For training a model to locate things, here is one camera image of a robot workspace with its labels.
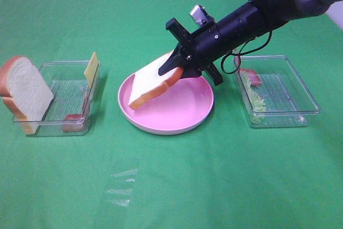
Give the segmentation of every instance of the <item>robotic arm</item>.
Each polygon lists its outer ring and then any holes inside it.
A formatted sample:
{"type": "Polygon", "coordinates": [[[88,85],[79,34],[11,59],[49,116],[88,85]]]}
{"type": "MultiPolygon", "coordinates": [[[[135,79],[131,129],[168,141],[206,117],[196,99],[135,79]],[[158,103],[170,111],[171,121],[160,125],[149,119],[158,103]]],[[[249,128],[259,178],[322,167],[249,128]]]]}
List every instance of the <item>robotic arm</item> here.
{"type": "Polygon", "coordinates": [[[341,0],[248,0],[217,23],[202,6],[196,5],[190,14],[199,29],[193,33],[175,18],[166,23],[178,44],[160,67],[159,75],[183,66],[181,78],[199,77],[205,71],[217,86],[223,78],[213,64],[215,60],[291,20],[321,15],[336,1],[341,0]]]}

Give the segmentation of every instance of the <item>clear plastic container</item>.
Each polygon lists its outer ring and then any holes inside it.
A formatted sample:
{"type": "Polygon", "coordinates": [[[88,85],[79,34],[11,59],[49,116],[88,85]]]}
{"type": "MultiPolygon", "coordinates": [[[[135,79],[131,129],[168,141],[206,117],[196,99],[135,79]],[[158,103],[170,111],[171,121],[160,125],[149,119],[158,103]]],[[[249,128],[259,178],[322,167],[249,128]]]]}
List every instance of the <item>clear plastic container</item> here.
{"type": "Polygon", "coordinates": [[[319,113],[319,105],[287,57],[249,56],[241,61],[236,81],[251,127],[304,127],[309,115],[319,113]],[[249,86],[244,69],[255,71],[260,84],[249,86]]]}
{"type": "Polygon", "coordinates": [[[72,136],[88,132],[91,102],[100,74],[100,63],[91,87],[84,75],[89,61],[60,61],[42,64],[39,69],[54,94],[42,121],[18,121],[16,125],[38,125],[34,135],[72,136]]]}

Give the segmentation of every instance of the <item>plastic plate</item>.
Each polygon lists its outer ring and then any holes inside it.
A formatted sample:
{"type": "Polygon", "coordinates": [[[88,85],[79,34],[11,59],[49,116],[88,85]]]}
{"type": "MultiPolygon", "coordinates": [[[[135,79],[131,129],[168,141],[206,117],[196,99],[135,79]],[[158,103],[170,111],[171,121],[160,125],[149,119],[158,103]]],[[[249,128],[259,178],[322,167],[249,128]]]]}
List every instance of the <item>plastic plate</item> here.
{"type": "Polygon", "coordinates": [[[207,80],[185,78],[167,92],[133,110],[128,106],[135,75],[118,91],[118,103],[125,117],[141,130],[160,135],[181,134],[201,124],[213,106],[213,91],[207,80]]]}

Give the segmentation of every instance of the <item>yellow cheese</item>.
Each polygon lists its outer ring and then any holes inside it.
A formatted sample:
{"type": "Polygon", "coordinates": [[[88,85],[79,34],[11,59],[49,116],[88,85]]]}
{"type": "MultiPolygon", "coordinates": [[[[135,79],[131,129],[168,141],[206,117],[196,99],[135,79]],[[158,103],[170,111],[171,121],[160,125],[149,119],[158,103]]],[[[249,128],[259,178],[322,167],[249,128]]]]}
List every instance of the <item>yellow cheese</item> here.
{"type": "Polygon", "coordinates": [[[92,86],[94,76],[95,76],[95,72],[96,72],[96,69],[98,67],[98,63],[99,63],[98,56],[97,56],[96,52],[94,52],[90,62],[87,65],[86,70],[84,71],[84,75],[86,76],[90,86],[92,86]]]}

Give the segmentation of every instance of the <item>green fabric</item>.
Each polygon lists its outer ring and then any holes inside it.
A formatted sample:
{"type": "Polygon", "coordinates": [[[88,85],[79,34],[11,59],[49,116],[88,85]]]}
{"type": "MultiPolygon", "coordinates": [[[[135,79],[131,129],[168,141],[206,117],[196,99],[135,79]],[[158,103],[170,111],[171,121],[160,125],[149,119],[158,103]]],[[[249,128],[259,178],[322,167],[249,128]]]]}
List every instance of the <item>green fabric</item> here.
{"type": "Polygon", "coordinates": [[[292,61],[322,108],[308,127],[250,128],[234,76],[213,87],[208,118],[181,135],[141,131],[118,106],[126,77],[175,47],[170,18],[194,31],[195,4],[218,21],[246,1],[0,0],[1,64],[93,51],[102,62],[84,136],[25,137],[0,105],[0,228],[341,228],[343,33],[326,15],[290,22],[258,52],[292,61]],[[116,220],[104,192],[127,162],[137,174],[116,220]]]}

